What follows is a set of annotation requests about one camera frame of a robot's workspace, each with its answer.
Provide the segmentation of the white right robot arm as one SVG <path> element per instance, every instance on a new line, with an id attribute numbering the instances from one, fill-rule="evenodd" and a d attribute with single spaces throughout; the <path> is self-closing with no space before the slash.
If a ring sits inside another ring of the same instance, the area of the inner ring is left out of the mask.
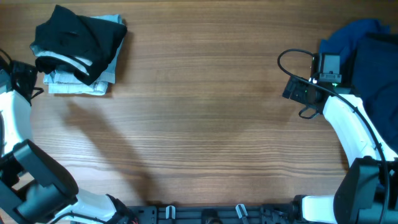
<path id="1" fill-rule="evenodd" d="M 297 195 L 271 213 L 287 223 L 397 223 L 397 153 L 379 135 L 360 97 L 343 94 L 337 54 L 312 58 L 309 79 L 289 73 L 283 97 L 323 115 L 333 127 L 349 170 L 333 195 Z"/>

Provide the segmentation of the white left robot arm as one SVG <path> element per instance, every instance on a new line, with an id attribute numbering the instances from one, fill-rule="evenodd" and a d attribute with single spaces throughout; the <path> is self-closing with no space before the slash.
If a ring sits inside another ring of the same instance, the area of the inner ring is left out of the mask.
<path id="1" fill-rule="evenodd" d="M 110 195 L 80 190 L 62 165 L 32 141 L 35 67 L 1 61 L 1 208 L 17 223 L 128 223 Z"/>

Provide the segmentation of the black shorts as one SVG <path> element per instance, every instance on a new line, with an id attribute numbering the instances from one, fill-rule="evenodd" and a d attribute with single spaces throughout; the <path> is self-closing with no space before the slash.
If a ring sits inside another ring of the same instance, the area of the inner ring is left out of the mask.
<path id="1" fill-rule="evenodd" d="M 50 19 L 35 28 L 30 49 L 39 72 L 71 72 L 91 85 L 115 58 L 127 27 L 118 22 L 76 15 L 57 5 Z"/>

